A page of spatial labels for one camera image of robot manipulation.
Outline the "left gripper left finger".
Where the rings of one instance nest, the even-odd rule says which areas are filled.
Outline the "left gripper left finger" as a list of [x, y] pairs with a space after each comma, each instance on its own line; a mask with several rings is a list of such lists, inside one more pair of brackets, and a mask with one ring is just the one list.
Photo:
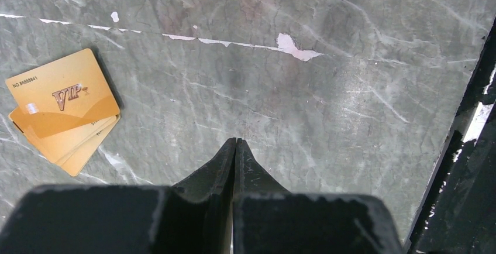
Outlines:
[[1, 230], [2, 253], [226, 253], [237, 140], [173, 186], [38, 186]]

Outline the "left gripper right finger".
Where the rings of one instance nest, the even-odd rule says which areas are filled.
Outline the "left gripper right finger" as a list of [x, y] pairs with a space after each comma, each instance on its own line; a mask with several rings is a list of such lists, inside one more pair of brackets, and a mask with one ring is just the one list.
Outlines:
[[291, 193], [255, 160], [235, 150], [235, 253], [401, 253], [391, 213], [364, 194]]

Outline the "gold credit card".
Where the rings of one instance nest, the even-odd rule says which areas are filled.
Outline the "gold credit card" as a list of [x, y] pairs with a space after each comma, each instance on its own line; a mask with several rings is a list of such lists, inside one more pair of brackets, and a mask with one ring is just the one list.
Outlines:
[[120, 120], [91, 49], [6, 79], [18, 106], [9, 119], [50, 162], [77, 176]]

